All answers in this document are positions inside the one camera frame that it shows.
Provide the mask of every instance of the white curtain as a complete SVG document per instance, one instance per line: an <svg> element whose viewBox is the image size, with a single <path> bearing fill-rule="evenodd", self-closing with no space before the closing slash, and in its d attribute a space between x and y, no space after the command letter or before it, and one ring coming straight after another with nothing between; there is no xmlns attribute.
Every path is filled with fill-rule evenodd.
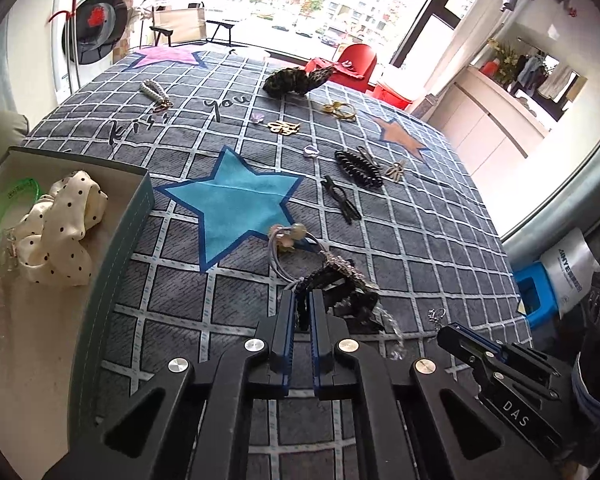
<svg viewBox="0 0 600 480"><path fill-rule="evenodd" d="M453 78L483 50L486 41L499 29L504 29L513 21L517 12L510 10L502 12L501 7L502 0L474 2L466 16L460 20L451 43L427 80L425 84L427 94L439 94L445 89Z"/></svg>

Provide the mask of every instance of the box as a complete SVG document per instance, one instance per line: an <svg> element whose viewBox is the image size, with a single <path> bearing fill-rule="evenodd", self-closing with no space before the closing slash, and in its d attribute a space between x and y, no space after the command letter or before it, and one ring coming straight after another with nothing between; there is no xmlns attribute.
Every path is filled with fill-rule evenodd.
<svg viewBox="0 0 600 480"><path fill-rule="evenodd" d="M0 344L0 449L23 479L40 478L94 425L107 317L154 205L145 168L20 147L0 163L0 190L30 177L45 192L76 170L109 197L102 222L81 241L94 263L91 281L55 288L16 276L6 287L11 320Z"/></svg>

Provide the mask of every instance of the red chair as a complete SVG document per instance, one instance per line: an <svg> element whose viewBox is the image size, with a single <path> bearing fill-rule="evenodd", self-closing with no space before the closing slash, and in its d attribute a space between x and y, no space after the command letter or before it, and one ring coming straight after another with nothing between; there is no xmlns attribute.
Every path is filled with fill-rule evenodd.
<svg viewBox="0 0 600 480"><path fill-rule="evenodd" d="M343 61L350 61L353 65L353 70L362 75L362 79L355 79L336 72L329 80L362 93L366 92L371 73L376 67L376 62L378 62L376 53L368 44L354 43L345 48L342 54L340 54L338 62L342 63Z"/></svg>

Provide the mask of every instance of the cream scrunchie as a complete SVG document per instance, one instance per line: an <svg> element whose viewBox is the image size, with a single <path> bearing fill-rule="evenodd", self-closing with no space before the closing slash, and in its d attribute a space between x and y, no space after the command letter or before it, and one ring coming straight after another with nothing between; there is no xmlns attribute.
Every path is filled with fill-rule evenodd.
<svg viewBox="0 0 600 480"><path fill-rule="evenodd" d="M85 171L54 183L13 230L23 275L55 286L89 283L93 264L80 240L102 220L107 200Z"/></svg>

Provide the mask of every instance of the washing machine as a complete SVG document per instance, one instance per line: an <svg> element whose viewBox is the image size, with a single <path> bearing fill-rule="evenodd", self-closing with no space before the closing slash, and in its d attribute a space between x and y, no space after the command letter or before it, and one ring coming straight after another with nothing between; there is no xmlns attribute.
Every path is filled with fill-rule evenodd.
<svg viewBox="0 0 600 480"><path fill-rule="evenodd" d="M71 11L72 2L54 0L53 13ZM65 27L68 26L64 14L53 20L51 57L58 103L70 95L70 77L74 91L77 90L76 67L80 84L84 86L112 65L112 50L125 31L127 16L127 7L122 0L77 0L77 60L74 59L73 40L69 52L63 41ZM69 57L70 74L67 73L66 56Z"/></svg>

